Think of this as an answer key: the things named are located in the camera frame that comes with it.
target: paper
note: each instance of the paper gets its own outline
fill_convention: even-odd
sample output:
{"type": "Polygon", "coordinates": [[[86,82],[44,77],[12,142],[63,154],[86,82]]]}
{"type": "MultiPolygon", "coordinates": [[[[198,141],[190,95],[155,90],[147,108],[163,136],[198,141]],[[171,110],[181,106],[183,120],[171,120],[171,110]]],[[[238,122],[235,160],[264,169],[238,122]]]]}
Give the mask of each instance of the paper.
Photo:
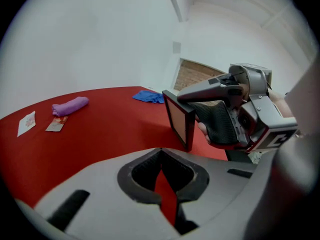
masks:
{"type": "Polygon", "coordinates": [[[36,125],[35,115],[36,111],[33,111],[32,113],[27,114],[24,118],[20,120],[18,127],[18,137],[21,134],[24,134],[26,131],[29,131],[32,127],[36,125]]]}
{"type": "Polygon", "coordinates": [[[67,121],[67,116],[61,116],[56,117],[52,120],[52,122],[49,124],[47,129],[45,129],[47,132],[60,132],[62,127],[65,125],[65,122],[67,121]]]}

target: rolled purple towel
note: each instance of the rolled purple towel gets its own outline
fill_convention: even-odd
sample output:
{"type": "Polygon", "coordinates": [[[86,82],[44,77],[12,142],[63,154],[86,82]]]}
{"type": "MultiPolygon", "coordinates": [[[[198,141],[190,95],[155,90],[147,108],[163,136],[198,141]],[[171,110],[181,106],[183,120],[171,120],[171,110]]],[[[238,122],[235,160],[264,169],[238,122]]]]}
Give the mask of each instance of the rolled purple towel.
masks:
{"type": "Polygon", "coordinates": [[[69,115],[89,103],[87,97],[76,97],[64,104],[53,104],[52,114],[58,117],[69,115]]]}

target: white ceiling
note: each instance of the white ceiling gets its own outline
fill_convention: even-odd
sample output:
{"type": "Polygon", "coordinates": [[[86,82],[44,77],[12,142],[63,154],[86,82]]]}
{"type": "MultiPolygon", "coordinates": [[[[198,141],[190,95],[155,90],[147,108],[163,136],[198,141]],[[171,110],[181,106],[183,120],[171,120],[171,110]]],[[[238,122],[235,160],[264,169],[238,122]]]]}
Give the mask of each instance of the white ceiling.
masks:
{"type": "Polygon", "coordinates": [[[193,0],[237,12],[270,32],[306,70],[318,51],[315,38],[292,0],[193,0]]]}

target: red tablecloth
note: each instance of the red tablecloth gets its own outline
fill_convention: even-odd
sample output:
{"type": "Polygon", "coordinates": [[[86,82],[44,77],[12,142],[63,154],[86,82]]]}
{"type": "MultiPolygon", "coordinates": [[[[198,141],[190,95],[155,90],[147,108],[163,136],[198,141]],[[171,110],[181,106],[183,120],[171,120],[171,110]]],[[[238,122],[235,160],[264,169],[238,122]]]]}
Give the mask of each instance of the red tablecloth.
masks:
{"type": "MultiPolygon", "coordinates": [[[[81,91],[51,98],[0,120],[0,172],[12,195],[34,206],[53,187],[86,166],[131,152],[166,147],[184,150],[170,128],[165,104],[132,96],[140,86],[81,91]],[[52,104],[78,96],[89,105],[71,114],[60,132],[45,129],[52,104]],[[17,137],[19,121],[35,111],[36,126],[17,137]]],[[[192,154],[226,160],[195,126],[192,154]]]]}

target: crumpled blue cloth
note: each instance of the crumpled blue cloth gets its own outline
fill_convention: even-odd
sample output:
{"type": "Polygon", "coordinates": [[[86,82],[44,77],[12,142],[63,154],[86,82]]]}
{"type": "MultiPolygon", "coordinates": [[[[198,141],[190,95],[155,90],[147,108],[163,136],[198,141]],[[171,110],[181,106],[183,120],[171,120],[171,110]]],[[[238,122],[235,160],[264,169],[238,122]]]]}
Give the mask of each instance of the crumpled blue cloth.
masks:
{"type": "Polygon", "coordinates": [[[165,103],[164,96],[161,93],[156,93],[149,90],[141,90],[132,98],[143,102],[165,103]]]}

